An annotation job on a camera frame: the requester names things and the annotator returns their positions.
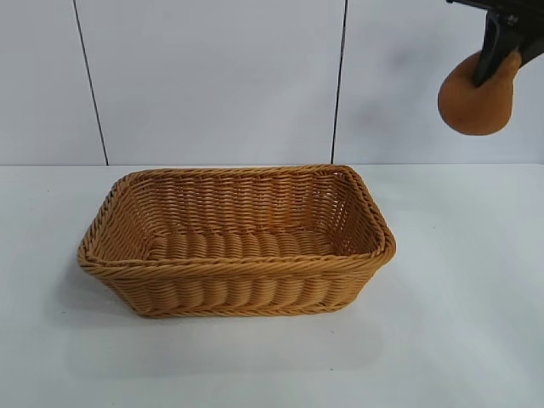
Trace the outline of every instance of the basket bottom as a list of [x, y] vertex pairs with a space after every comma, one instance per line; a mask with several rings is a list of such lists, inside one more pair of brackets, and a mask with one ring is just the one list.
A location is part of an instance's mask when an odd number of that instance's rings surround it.
[[315, 305], [305, 309], [249, 309], [249, 310], [171, 310], [168, 312], [139, 312], [133, 311], [140, 317], [146, 319], [163, 319], [169, 317], [258, 317], [258, 316], [299, 316], [299, 315], [318, 315], [322, 313], [334, 313], [345, 309], [352, 302], [340, 303], [334, 306], [324, 304]]
[[331, 239], [327, 235], [306, 229], [168, 234], [154, 238], [148, 248], [145, 259], [150, 261], [334, 254]]

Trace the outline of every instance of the brown gourd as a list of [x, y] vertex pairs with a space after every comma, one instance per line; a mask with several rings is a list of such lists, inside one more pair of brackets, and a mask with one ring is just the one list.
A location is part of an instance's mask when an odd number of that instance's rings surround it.
[[465, 59], [445, 79], [438, 97], [444, 122], [459, 133], [485, 136], [502, 130], [513, 110], [514, 79], [522, 65], [514, 51], [505, 58], [496, 74], [480, 87], [472, 83], [479, 53]]

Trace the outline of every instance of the woven rattan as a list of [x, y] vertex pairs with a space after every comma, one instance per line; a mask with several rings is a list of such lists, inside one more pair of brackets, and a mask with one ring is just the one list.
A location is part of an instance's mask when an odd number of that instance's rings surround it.
[[394, 252], [350, 167], [160, 169], [114, 185], [78, 262], [142, 316], [302, 315], [353, 302]]

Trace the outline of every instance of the white table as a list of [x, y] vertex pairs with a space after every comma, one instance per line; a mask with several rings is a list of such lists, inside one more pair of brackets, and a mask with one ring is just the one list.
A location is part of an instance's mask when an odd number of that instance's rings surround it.
[[351, 307], [174, 320], [75, 261], [140, 168], [0, 168], [1, 406], [544, 406], [544, 167], [355, 167], [399, 250]]

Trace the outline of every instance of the wicker basket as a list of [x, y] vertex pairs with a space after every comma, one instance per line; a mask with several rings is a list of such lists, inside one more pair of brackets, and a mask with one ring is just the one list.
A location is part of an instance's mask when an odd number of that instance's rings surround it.
[[114, 185], [78, 261], [142, 316], [302, 315], [353, 302], [394, 252], [350, 167], [161, 169]]

